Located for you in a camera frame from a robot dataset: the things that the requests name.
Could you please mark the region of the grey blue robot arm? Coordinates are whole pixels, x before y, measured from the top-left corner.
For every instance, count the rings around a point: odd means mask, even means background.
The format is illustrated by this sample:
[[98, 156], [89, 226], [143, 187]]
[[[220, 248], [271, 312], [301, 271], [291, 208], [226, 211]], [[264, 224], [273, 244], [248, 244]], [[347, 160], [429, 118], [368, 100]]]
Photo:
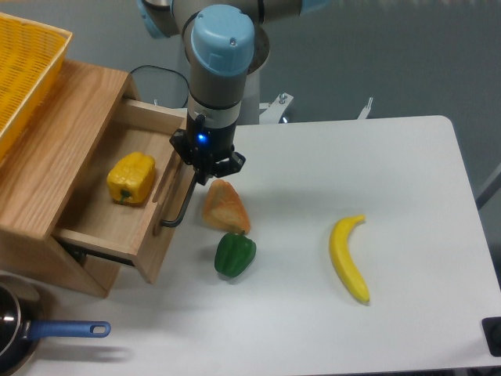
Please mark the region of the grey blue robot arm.
[[153, 38], [180, 36], [190, 65], [186, 129], [170, 142], [200, 185], [239, 172], [233, 139], [254, 60], [258, 27], [326, 6], [325, 1], [139, 1]]

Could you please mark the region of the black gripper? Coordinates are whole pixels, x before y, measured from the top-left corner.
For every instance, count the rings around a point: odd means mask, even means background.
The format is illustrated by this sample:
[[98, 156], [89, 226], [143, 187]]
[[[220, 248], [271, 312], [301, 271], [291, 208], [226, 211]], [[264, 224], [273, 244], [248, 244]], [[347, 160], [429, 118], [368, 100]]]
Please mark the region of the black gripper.
[[244, 166], [246, 158], [233, 152], [235, 133], [235, 122], [223, 128], [211, 128], [210, 119], [202, 114], [195, 118], [188, 115], [186, 129], [178, 128], [170, 143], [182, 161], [193, 168], [195, 181], [206, 185], [210, 178], [210, 155], [217, 161], [211, 168], [211, 175], [216, 178], [236, 174]]

